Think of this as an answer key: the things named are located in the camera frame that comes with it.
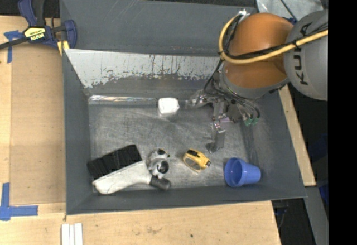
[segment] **clamp handle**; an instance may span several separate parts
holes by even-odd
[[[24,17],[29,27],[44,26],[44,3],[45,0],[19,0],[18,9]]]

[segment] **white plastic piece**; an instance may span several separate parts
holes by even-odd
[[[61,226],[62,245],[83,245],[83,228],[81,223],[62,224]]]
[[[145,161],[136,162],[92,182],[101,194],[112,194],[134,184],[149,184],[151,174]]]
[[[179,101],[176,98],[167,97],[158,100],[158,110],[161,114],[173,114],[179,109]]]

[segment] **blue tape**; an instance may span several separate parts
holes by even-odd
[[[23,37],[23,34],[19,31],[10,31],[10,32],[5,32],[4,36],[9,40],[12,41],[13,39],[20,39]],[[7,51],[7,63],[11,63],[12,61],[12,46],[8,48]]]
[[[38,215],[37,213],[38,205],[10,206],[9,196],[10,196],[10,183],[7,182],[2,185],[0,220],[9,221],[11,217]]]

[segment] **yellow label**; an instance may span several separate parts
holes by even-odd
[[[41,39],[45,37],[46,30],[44,28],[29,28],[23,34],[25,37],[29,37],[31,41]]]

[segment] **yellow cable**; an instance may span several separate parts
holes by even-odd
[[[296,40],[296,42],[295,42],[296,44],[289,44],[287,46],[282,47],[279,50],[269,52],[268,54],[265,54],[265,55],[261,55],[261,56],[258,56],[258,57],[253,57],[251,59],[232,59],[232,58],[228,57],[227,54],[224,52],[223,46],[222,46],[222,41],[223,41],[223,37],[224,37],[225,32],[227,31],[227,29],[232,24],[232,22],[233,22],[233,20],[235,18],[236,17],[233,17],[223,27],[223,29],[221,31],[221,34],[219,35],[219,40],[218,40],[218,49],[219,49],[219,54],[220,54],[221,59],[222,60],[226,60],[226,61],[228,61],[230,63],[233,63],[233,64],[250,64],[250,63],[256,63],[257,61],[270,59],[271,57],[280,55],[280,54],[282,54],[282,53],[284,53],[286,51],[290,51],[290,50],[294,49],[296,46],[304,45],[304,44],[306,44],[308,42],[320,39],[320,38],[322,38],[324,36],[327,36],[329,34],[329,31],[325,30],[325,31],[322,31],[322,32],[318,32],[318,33],[316,33],[316,34],[314,34],[312,36],[303,37],[303,38],[301,38],[299,40]]]

